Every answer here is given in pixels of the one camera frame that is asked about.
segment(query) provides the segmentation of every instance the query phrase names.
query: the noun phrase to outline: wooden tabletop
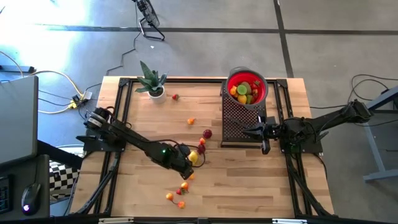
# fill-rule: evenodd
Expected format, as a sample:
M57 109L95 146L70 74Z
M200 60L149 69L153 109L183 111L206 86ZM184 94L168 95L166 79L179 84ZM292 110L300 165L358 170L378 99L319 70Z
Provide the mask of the wooden tabletop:
M114 106L119 78L104 77L98 106ZM294 116L311 117L303 79L288 78L287 82ZM285 158L277 141L271 140L272 149L266 156L260 149L220 148L220 87L219 83L166 83L167 101L161 105L153 104L147 93L133 92L127 121L147 139L174 139L197 145L205 129L211 129L213 136L206 142L205 165L195 169L194 180L188 180L189 194L174 194L176 202L186 203L185 209L165 198L183 182L179 173L154 164L141 150L128 145L119 166L113 217L294 216ZM267 115L277 118L273 89L269 89ZM176 93L180 95L178 101L171 99ZM188 125L188 118L195 118L195 124ZM103 152L95 152L83 161L72 212L83 206L98 185L103 157ZM303 155L303 164L308 187L324 208L333 213L322 164L311 154ZM298 197L304 211L299 190ZM103 209L107 198L108 187L104 190Z

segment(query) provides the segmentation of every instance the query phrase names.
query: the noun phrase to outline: succulent plant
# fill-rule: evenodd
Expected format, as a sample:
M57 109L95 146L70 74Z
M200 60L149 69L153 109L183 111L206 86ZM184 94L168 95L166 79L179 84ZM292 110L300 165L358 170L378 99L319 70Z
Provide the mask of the succulent plant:
M158 71L151 71L148 66L140 61L142 72L144 73L144 77L137 77L138 81L144 86L142 88L136 89L136 92L143 93L148 91L151 95L160 95L162 94L162 86L166 82L167 74L163 74L159 78Z

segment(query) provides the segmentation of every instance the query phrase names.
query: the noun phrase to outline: red berry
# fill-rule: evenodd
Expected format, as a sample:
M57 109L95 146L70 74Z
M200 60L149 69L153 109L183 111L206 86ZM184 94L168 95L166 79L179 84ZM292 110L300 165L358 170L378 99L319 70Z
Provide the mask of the red berry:
M199 155L202 155L203 153L205 153L205 151L206 151L205 145L201 145L201 144L200 144L200 145L198 146L198 150L197 150L197 151L198 151L198 154L199 154Z
M204 137L205 139L211 138L212 135L213 135L213 133L211 132L210 129L206 129L206 130L203 132L203 137Z

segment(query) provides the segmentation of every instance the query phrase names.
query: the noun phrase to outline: concrete floor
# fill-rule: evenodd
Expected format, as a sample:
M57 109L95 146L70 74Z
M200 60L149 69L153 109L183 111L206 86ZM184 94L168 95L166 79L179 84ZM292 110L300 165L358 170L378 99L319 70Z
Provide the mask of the concrete floor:
M130 0L3 1L0 49L21 65L58 70L71 76L78 88L99 83L107 69L119 65L121 54L132 48L136 32L48 31L46 26L135 27ZM153 0L161 27L278 29L273 0ZM279 0L286 29L397 30L398 2L394 0ZM227 76L236 66L247 66L265 77L286 77L279 34L166 32L165 42L140 36L137 51L124 58L124 68L109 75L140 75L139 61L170 75ZM341 105L347 100L353 75L367 73L398 78L398 35L287 34L294 77L305 79L313 106ZM11 64L0 56L0 64ZM0 79L19 78L0 73ZM66 79L40 75L40 89L63 96L75 94ZM398 82L384 82L393 87ZM95 95L99 88L92 89ZM358 88L365 97L383 91L377 83ZM40 94L40 97L68 103ZM40 102L42 110L59 107ZM319 116L331 110L313 110ZM387 130L398 131L398 123ZM39 114L39 139L54 146L79 144L84 134L77 111ZM328 183L335 213L341 217L398 222L398 178L365 184L363 175L377 171L363 128L345 124L322 140ZM398 168L398 153L382 150L388 168Z

